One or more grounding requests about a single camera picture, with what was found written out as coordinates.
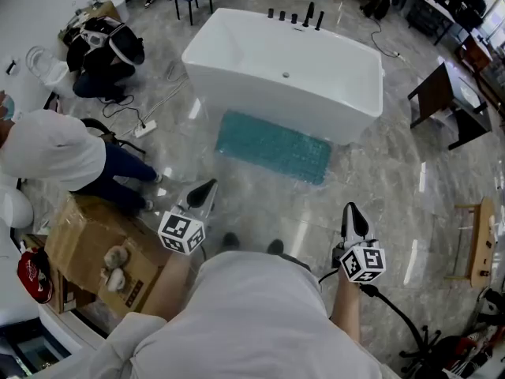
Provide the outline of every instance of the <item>cardboard box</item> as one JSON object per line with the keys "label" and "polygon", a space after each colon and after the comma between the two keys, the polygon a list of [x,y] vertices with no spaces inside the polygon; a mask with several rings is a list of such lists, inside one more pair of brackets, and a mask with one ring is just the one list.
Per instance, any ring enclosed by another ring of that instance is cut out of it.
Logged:
{"label": "cardboard box", "polygon": [[[112,246],[124,246],[126,285],[109,292],[100,276],[103,257]],[[63,276],[97,294],[115,313],[140,311],[171,252],[141,221],[122,215],[97,197],[71,196],[47,238],[46,253]]]}
{"label": "cardboard box", "polygon": [[[47,236],[22,235],[21,240],[26,248],[41,248],[46,244]],[[95,301],[95,296],[70,283],[50,263],[50,279],[53,282],[53,295],[47,303],[55,313],[64,313]]]}
{"label": "cardboard box", "polygon": [[165,261],[160,263],[149,256],[146,257],[130,239],[125,241],[123,247],[129,254],[128,262],[122,266],[126,278],[125,286],[118,292],[109,292],[107,283],[103,280],[98,292],[99,298],[118,316],[125,316],[128,312],[140,312],[166,264]]}

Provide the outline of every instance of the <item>round object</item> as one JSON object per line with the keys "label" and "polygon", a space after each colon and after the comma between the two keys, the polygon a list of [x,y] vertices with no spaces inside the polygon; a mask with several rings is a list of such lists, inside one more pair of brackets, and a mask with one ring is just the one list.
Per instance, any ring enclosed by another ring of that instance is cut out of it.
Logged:
{"label": "round object", "polygon": [[28,198],[12,186],[0,186],[0,218],[7,226],[20,229],[33,222],[33,208]]}
{"label": "round object", "polygon": [[123,287],[125,287],[125,273],[122,269],[116,268],[109,277],[107,281],[107,290],[109,292],[117,292],[120,291]]}
{"label": "round object", "polygon": [[109,269],[119,268],[128,260],[128,251],[124,247],[113,246],[107,251],[103,260]]}

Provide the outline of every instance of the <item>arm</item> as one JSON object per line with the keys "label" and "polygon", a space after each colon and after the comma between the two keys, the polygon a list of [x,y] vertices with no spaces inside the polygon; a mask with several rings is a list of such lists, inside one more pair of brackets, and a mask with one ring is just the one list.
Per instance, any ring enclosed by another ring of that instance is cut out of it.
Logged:
{"label": "arm", "polygon": [[172,253],[142,308],[143,314],[172,320],[182,309],[191,257]]}
{"label": "arm", "polygon": [[335,296],[331,321],[356,343],[360,342],[360,288],[350,282],[342,269],[339,271],[339,289]]}

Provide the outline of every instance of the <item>bathtub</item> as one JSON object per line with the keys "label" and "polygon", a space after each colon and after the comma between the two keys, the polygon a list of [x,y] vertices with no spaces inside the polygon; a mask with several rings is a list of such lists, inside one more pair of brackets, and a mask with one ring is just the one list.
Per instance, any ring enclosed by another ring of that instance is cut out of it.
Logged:
{"label": "bathtub", "polygon": [[357,141],[382,114],[380,53],[288,17],[216,10],[182,54],[196,96],[210,114],[235,110],[337,144]]}

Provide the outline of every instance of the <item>black shoe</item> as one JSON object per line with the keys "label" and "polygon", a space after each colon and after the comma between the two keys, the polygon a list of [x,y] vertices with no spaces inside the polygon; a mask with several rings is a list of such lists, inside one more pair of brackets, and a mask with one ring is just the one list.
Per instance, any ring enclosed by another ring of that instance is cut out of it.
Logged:
{"label": "black shoe", "polygon": [[282,240],[276,238],[273,242],[268,245],[267,253],[278,256],[284,253],[284,243]]}
{"label": "black shoe", "polygon": [[240,241],[235,233],[228,232],[223,237],[223,251],[227,250],[238,250],[240,247]]}
{"label": "black shoe", "polygon": [[145,3],[144,3],[144,8],[148,9],[149,7],[151,7],[152,3],[154,3],[155,0],[146,0]]}

